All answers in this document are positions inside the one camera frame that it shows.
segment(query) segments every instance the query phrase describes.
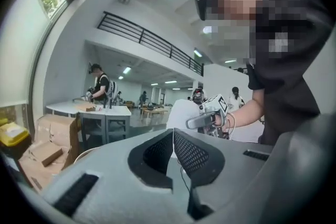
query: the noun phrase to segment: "cardboard box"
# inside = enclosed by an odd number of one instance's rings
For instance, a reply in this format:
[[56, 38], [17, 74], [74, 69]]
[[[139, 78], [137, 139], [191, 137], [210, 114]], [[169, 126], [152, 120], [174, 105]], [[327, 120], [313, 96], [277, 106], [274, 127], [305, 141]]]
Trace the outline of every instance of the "cardboard box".
[[[35, 141], [19, 160], [21, 171], [37, 192], [41, 192], [55, 176], [74, 163], [79, 153], [76, 118], [45, 115], [37, 122]], [[32, 152], [46, 142], [59, 146], [62, 154], [46, 167]]]
[[79, 104], [76, 106], [76, 108], [78, 108], [81, 111], [85, 111], [85, 112], [96, 111], [96, 106], [88, 102]]
[[44, 167], [52, 163], [56, 158], [63, 154], [62, 148], [53, 142], [44, 142], [35, 147], [30, 153], [38, 159]]

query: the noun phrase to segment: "yellow bin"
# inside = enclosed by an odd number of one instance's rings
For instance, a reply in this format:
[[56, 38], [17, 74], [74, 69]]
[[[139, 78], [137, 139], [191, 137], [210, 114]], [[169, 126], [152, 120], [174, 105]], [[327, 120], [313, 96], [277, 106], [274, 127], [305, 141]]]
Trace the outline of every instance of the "yellow bin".
[[18, 160], [29, 148], [31, 138], [26, 128], [12, 122], [0, 126], [0, 143], [3, 153]]

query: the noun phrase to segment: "white table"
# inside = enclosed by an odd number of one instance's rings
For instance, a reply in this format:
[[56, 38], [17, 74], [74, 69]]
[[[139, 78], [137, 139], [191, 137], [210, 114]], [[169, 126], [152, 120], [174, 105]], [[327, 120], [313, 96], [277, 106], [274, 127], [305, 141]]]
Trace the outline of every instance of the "white table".
[[[84, 149], [88, 149], [85, 130], [85, 119], [94, 119], [101, 122], [101, 130], [99, 131], [90, 131], [90, 134], [101, 135], [103, 144], [109, 143], [110, 135], [123, 135], [123, 138], [127, 138], [130, 129], [130, 116], [131, 112], [127, 106], [112, 106], [111, 108], [103, 108], [103, 105], [97, 104], [96, 111], [82, 111], [77, 108], [78, 105], [85, 103], [85, 101], [73, 100], [66, 101], [56, 104], [47, 105], [46, 108], [51, 110], [52, 114], [57, 115], [67, 115], [68, 117], [76, 118], [79, 114], [81, 122], [81, 132]], [[124, 127], [123, 131], [110, 131], [110, 123], [115, 122], [124, 122], [122, 126]]]

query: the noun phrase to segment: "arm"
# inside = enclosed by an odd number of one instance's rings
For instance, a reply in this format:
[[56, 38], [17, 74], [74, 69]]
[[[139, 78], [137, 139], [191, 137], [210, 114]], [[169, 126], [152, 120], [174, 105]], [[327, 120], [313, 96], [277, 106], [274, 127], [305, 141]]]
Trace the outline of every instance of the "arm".
[[[236, 118], [236, 127], [246, 126], [259, 120], [264, 114], [264, 90], [254, 90], [252, 100], [232, 114]], [[228, 114], [227, 118], [229, 121], [226, 121], [224, 128], [233, 128], [233, 117]]]
[[100, 86], [100, 90], [92, 95], [92, 98], [97, 98], [103, 94], [105, 94], [106, 86]]

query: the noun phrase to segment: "floor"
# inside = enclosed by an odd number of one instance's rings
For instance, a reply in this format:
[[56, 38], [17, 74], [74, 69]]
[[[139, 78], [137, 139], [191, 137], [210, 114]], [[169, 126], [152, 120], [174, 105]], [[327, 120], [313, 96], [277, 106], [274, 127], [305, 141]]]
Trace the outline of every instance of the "floor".
[[[130, 118], [130, 133], [129, 137], [134, 137], [148, 132], [164, 130], [169, 118], [169, 112], [162, 114], [141, 115], [140, 109], [130, 109], [132, 115]], [[110, 141], [115, 142], [123, 139], [122, 136], [110, 137]], [[101, 136], [88, 135], [88, 147], [94, 148], [102, 145]], [[79, 134], [80, 152], [83, 152], [81, 135]]]

